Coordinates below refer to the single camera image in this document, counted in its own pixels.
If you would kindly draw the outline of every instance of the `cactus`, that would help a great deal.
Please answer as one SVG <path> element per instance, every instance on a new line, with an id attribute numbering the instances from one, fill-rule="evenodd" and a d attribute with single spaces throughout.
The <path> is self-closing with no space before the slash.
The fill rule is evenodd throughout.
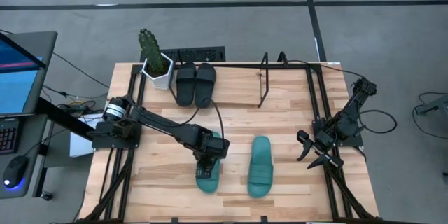
<path id="1" fill-rule="evenodd" d="M 146 72 L 153 78 L 166 74 L 169 64 L 162 56 L 154 34 L 147 29 L 141 29 L 139 42 L 141 54 L 147 59 Z"/>

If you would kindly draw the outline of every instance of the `computer mouse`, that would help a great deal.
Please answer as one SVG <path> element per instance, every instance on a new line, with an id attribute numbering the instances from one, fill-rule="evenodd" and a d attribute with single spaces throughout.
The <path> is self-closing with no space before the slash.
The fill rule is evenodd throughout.
<path id="1" fill-rule="evenodd" d="M 27 165 L 28 157 L 21 155 L 14 157 L 3 173 L 3 184 L 7 188 L 13 188 L 18 185 L 23 178 Z"/>

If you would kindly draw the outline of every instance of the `black keyboard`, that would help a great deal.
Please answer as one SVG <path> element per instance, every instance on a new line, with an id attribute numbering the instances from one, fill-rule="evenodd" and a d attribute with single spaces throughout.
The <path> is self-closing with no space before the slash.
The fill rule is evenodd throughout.
<path id="1" fill-rule="evenodd" d="M 0 120 L 0 155 L 16 153 L 18 150 L 19 119 Z"/>

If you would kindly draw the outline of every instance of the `teal slipper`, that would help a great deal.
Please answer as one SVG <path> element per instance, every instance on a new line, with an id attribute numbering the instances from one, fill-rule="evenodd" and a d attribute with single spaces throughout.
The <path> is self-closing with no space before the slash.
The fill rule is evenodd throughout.
<path id="1" fill-rule="evenodd" d="M 221 137 L 217 132 L 213 132 L 214 137 Z M 219 173 L 221 169 L 221 160 L 216 161 L 215 166 L 211 170 L 210 178 L 196 178 L 196 184 L 204 193 L 214 193 L 218 189 Z"/>
<path id="2" fill-rule="evenodd" d="M 247 190 L 251 197 L 264 197 L 271 190 L 274 178 L 271 142 L 266 136 L 257 136 L 252 143 Z"/>

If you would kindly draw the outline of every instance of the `black slide sandal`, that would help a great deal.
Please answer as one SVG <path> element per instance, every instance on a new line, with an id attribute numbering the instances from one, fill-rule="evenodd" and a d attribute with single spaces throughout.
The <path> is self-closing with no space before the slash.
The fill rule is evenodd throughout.
<path id="1" fill-rule="evenodd" d="M 196 75 L 195 104 L 198 108 L 206 108 L 210 105 L 215 82 L 215 68 L 210 64 L 202 63 Z"/>
<path id="2" fill-rule="evenodd" d="M 193 102 L 195 91 L 196 66 L 189 62 L 181 66 L 176 76 L 176 103 L 179 106 L 189 106 Z"/>

